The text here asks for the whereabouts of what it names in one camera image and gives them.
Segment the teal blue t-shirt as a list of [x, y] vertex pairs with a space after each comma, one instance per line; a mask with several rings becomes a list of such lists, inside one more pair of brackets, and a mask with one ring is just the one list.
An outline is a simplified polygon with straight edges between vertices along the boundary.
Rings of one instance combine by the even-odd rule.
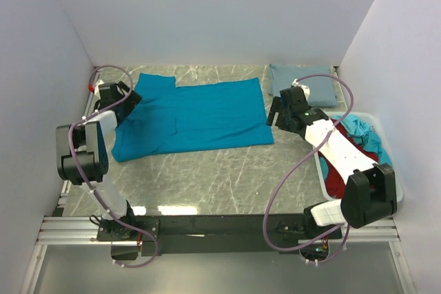
[[142, 99], [116, 128], [117, 162], [274, 142], [257, 78], [177, 86], [171, 76], [140, 74], [134, 90]]

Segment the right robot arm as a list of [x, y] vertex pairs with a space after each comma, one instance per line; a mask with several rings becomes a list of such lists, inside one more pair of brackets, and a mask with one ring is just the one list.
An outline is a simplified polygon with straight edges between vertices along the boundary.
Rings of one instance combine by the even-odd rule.
[[393, 215], [398, 209], [396, 177], [388, 164], [364, 155], [321, 109], [312, 108], [304, 89], [290, 87], [272, 101], [269, 126], [298, 134], [328, 160], [345, 183], [341, 199], [312, 207], [302, 222], [305, 235], [318, 238], [332, 224], [355, 229]]

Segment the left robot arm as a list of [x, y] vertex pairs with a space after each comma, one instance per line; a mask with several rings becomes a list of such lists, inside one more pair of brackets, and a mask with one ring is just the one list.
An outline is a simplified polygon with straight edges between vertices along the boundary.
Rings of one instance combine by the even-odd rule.
[[130, 240], [138, 224], [129, 202], [106, 178], [109, 160], [104, 136], [113, 132], [141, 102], [142, 97], [124, 82], [92, 86], [97, 95], [94, 116], [74, 129], [56, 128], [57, 171], [61, 179], [79, 186], [96, 204], [99, 215], [90, 216], [101, 233]]

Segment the folded grey-blue t-shirt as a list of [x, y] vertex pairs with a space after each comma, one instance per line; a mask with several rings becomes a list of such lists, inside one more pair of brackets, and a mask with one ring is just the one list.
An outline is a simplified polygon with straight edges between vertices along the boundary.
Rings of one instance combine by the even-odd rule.
[[[280, 96], [280, 91], [291, 87], [297, 78], [312, 74], [331, 74], [331, 68], [326, 65], [269, 65], [269, 94]], [[326, 77], [313, 77], [300, 82], [310, 90], [308, 103], [312, 107], [336, 107], [338, 102], [332, 80]]]

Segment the light blue t-shirt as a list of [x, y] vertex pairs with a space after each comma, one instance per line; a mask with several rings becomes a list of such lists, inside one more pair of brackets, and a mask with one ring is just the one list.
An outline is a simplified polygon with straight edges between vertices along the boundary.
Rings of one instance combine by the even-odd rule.
[[383, 147], [382, 139], [380, 138], [380, 136], [378, 135], [378, 133], [376, 132], [376, 130], [372, 126], [371, 126], [371, 128], [373, 130], [373, 134], [370, 134], [370, 137], [368, 138], [367, 147], [374, 147], [374, 143], [377, 142], [378, 143], [378, 151], [379, 151], [379, 161], [378, 161], [378, 163], [379, 164], [387, 163], [388, 165], [392, 166], [392, 161], [391, 161], [391, 159], [389, 157], [389, 154], [387, 153], [386, 149]]

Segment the red t-shirt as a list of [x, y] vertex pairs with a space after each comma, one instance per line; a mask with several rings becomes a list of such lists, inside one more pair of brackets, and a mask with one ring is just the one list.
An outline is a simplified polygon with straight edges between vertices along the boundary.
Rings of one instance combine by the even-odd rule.
[[[367, 122], [357, 116], [348, 116], [337, 125], [337, 129], [357, 150], [375, 162], [379, 161], [378, 143], [375, 142], [374, 147], [367, 147], [368, 138], [370, 134], [373, 134]], [[327, 194], [331, 198], [342, 198], [345, 192], [345, 181], [321, 153], [318, 155]]]

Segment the black mounting beam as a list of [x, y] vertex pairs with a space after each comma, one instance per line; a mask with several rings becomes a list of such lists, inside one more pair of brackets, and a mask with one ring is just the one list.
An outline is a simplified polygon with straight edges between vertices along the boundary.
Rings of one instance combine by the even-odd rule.
[[[136, 216], [135, 225], [151, 233], [161, 254], [270, 251], [263, 236], [263, 215]], [[303, 213], [272, 214], [267, 235], [280, 247], [296, 246], [332, 228], [319, 227]]]

